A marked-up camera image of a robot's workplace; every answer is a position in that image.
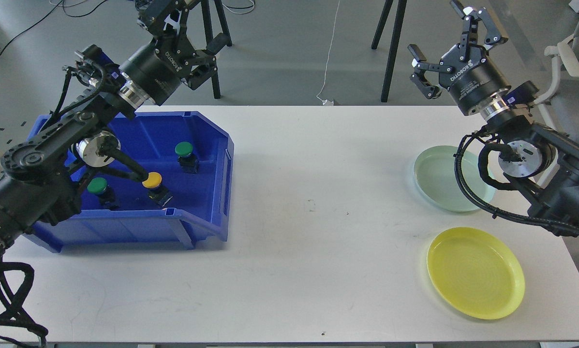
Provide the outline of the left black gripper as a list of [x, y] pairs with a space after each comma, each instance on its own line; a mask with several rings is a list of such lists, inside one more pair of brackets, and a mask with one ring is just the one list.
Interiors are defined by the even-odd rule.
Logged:
[[218, 78], [216, 55], [229, 46], [230, 37], [219, 33], [205, 49], [196, 50], [187, 35], [187, 20], [192, 9], [192, 0], [137, 2], [137, 23], [152, 35], [152, 40], [132, 54], [119, 69], [155, 105], [163, 105], [187, 75], [185, 84], [191, 90]]

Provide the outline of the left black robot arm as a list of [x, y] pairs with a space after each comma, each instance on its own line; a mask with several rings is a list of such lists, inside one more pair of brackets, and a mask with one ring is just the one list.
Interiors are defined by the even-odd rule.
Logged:
[[3, 260], [17, 238], [33, 233], [38, 221], [57, 225], [81, 213], [82, 194], [97, 173], [156, 188], [157, 176], [121, 150], [110, 122], [118, 115], [133, 119], [147, 101], [162, 105], [181, 85], [196, 90], [212, 80], [213, 95], [220, 97], [216, 56], [233, 43], [223, 3], [214, 4], [222, 29], [216, 37], [206, 0], [135, 1], [150, 43], [121, 65], [96, 45], [79, 52], [75, 66], [64, 67], [62, 94], [48, 121], [28, 141], [0, 153], [0, 326], [24, 328], [38, 347], [47, 345], [47, 328], [23, 308], [33, 267]]

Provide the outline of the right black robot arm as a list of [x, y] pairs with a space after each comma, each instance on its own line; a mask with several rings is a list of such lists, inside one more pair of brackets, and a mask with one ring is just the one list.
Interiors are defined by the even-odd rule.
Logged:
[[[438, 64], [427, 62], [415, 44], [407, 48], [415, 69], [410, 79], [427, 99], [450, 93], [461, 112], [479, 113], [485, 125], [464, 136], [454, 154], [454, 174], [462, 194], [493, 218], [533, 225], [555, 236], [579, 236], [579, 143], [567, 134], [531, 119], [530, 109], [544, 107], [560, 83], [560, 68], [579, 77], [579, 60], [570, 35], [544, 55], [552, 58], [552, 84], [542, 95], [527, 81], [512, 89], [489, 57], [508, 35], [496, 15], [485, 7], [450, 2], [463, 22], [460, 41]], [[478, 139], [478, 172], [484, 183], [501, 191], [517, 191], [529, 203], [527, 215], [495, 207], [481, 199], [466, 182], [461, 162], [470, 143]]]

